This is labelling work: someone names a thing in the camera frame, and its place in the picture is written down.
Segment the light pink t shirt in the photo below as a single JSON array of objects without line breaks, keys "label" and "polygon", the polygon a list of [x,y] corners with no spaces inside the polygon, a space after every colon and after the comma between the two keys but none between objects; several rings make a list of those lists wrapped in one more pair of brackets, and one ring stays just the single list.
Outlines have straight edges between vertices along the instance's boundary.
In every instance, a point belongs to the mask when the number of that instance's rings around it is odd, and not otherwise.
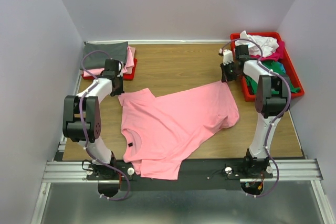
[{"label": "light pink t shirt", "polygon": [[239,121],[235,99],[221,81],[160,97],[146,88],[118,99],[127,142],[123,160],[143,178],[176,180],[183,160]]}]

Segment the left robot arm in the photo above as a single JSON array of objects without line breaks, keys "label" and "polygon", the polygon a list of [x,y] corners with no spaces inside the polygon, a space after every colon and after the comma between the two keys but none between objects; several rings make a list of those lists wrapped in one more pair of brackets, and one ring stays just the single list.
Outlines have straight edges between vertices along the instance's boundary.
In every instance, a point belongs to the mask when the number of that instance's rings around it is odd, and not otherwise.
[{"label": "left robot arm", "polygon": [[102,137],[100,103],[107,96],[123,93],[123,63],[107,59],[100,76],[83,68],[83,71],[93,77],[92,84],[77,95],[68,95],[64,99],[62,132],[64,137],[78,143],[90,156],[92,163],[105,166],[123,176],[116,168],[113,151],[106,147]]}]

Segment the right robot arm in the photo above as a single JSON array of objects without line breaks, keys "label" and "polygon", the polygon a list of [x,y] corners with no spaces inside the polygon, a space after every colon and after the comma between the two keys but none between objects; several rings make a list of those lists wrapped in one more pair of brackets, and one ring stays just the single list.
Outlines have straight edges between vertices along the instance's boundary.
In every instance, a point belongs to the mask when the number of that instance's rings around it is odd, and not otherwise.
[{"label": "right robot arm", "polygon": [[275,129],[290,105],[289,77],[268,69],[259,60],[252,59],[248,55],[247,45],[240,45],[237,49],[235,53],[224,48],[219,50],[218,54],[223,57],[220,64],[222,82],[230,82],[245,75],[257,83],[256,131],[239,168],[246,176],[257,176],[269,171],[270,147]]}]

